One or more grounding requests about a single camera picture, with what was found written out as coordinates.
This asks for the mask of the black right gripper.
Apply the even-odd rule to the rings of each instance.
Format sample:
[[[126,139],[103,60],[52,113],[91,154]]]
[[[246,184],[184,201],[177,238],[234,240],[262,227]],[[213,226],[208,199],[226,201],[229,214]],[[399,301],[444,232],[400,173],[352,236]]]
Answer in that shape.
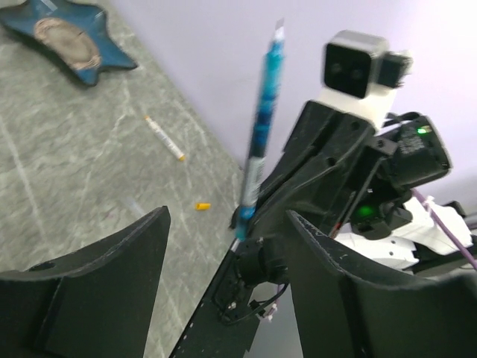
[[[273,171],[262,182],[249,237],[279,233],[294,211],[334,236],[396,146],[378,144],[365,119],[307,101]]]

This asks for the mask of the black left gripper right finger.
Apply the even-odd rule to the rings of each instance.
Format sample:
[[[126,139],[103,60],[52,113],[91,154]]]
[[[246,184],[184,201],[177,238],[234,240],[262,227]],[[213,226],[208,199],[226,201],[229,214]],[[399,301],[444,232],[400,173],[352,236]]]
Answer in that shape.
[[[474,357],[476,275],[422,278],[287,214],[287,265],[305,357]]]

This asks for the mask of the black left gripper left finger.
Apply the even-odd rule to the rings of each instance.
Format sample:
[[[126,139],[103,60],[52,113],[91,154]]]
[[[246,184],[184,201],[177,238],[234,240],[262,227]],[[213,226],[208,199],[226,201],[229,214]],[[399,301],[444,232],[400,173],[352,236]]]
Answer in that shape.
[[[126,228],[25,271],[1,273],[3,357],[142,357],[171,217]]]

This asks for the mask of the blue pen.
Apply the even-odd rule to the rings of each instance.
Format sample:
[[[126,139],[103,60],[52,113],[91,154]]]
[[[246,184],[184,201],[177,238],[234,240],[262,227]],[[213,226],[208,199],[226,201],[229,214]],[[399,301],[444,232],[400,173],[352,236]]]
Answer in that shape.
[[[250,135],[241,199],[236,216],[236,239],[240,242],[246,240],[248,223],[256,211],[269,133],[281,86],[284,43],[285,28],[284,21],[281,19],[276,23],[262,65],[256,114]]]

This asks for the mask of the white orange pen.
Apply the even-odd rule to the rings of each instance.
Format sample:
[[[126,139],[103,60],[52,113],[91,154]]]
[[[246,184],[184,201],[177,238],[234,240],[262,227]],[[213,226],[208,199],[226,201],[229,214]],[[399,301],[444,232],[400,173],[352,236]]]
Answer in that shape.
[[[171,152],[171,154],[179,161],[183,162],[186,159],[185,154],[179,149],[171,137],[155,122],[150,116],[145,116],[145,121],[148,123],[150,129],[155,133],[159,140]]]

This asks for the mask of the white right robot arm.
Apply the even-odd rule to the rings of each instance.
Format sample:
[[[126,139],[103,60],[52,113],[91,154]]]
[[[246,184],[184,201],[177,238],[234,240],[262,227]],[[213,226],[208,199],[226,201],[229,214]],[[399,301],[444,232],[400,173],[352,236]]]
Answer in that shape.
[[[451,162],[432,121],[389,116],[376,134],[365,119],[309,101],[282,157],[259,188],[246,234],[269,237],[292,210],[330,238],[379,263],[439,275],[476,252],[458,202],[439,205],[416,188]]]

